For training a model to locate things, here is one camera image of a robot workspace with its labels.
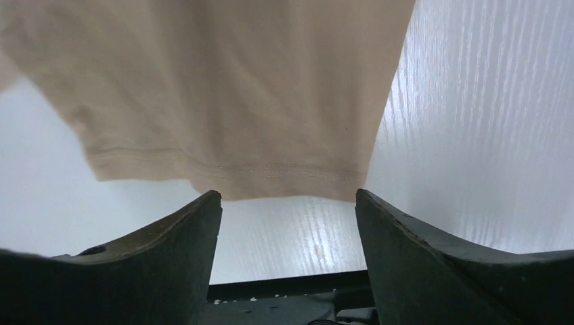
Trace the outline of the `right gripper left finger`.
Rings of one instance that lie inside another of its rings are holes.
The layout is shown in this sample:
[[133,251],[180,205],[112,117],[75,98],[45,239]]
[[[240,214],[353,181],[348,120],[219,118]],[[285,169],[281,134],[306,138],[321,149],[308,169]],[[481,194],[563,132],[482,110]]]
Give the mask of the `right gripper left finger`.
[[210,191],[72,255],[1,251],[2,324],[199,324],[221,224]]

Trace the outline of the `beige t-shirt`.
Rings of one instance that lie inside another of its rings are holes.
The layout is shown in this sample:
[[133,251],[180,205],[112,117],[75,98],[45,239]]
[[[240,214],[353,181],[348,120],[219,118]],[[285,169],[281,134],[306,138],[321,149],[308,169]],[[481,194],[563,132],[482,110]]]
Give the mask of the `beige t-shirt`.
[[1,56],[100,181],[352,202],[413,1],[2,1]]

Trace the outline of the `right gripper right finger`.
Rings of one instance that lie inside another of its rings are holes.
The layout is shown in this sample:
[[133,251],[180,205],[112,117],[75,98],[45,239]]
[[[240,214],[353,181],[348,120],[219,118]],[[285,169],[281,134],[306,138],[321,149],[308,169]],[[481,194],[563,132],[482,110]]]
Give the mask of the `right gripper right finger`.
[[355,215],[381,324],[573,323],[573,251],[475,244],[363,189]]

